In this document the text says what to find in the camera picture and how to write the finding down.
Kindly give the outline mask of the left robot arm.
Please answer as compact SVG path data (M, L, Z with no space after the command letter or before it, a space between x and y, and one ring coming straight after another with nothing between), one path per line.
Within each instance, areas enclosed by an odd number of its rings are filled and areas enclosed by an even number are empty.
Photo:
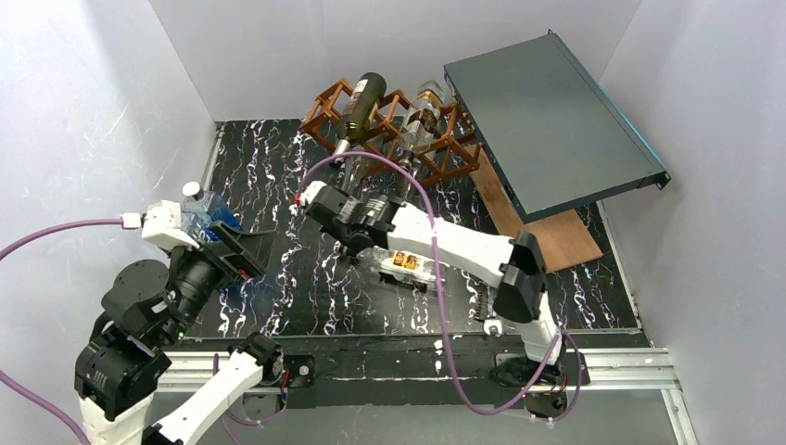
M230 351L226 363L184 404L153 424L146 413L179 343L212 294L266 273L276 234L215 222L217 240L197 243L160 230L169 263L136 261L101 300L89 343L75 363L75 390L88 444L196 444L241 396L284 371L281 346L261 333Z

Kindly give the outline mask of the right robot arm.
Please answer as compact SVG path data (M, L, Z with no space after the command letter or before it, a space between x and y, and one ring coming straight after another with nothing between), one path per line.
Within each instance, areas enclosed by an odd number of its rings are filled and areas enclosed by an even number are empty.
M493 311L513 325L525 356L514 362L525 380L537 369L544 385L564 387L564 337L551 313L546 265L538 240L477 232L428 214L396 197L361 201L322 181L296 196L297 204L347 255L369 248L405 251L462 269L494 288Z

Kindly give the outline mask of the clear square liquor bottle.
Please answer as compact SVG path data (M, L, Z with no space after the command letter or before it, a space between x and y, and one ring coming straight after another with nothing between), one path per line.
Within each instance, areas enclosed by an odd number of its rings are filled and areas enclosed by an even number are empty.
M421 291L436 286L437 265L422 255L373 247L359 253L357 261L372 273L377 273L384 282L411 286Z
M435 139L439 138L437 129L445 92L436 80L428 80L417 89L417 95L408 108L395 141L399 165L405 171L416 175L422 162L417 158L424 154Z

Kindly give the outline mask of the dark green wine bottle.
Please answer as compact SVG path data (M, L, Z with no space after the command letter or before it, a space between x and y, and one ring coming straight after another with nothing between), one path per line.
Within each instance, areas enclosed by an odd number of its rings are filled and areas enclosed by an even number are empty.
M346 153L365 140L386 90L387 82L379 73L370 71L360 77L341 112L334 155Z

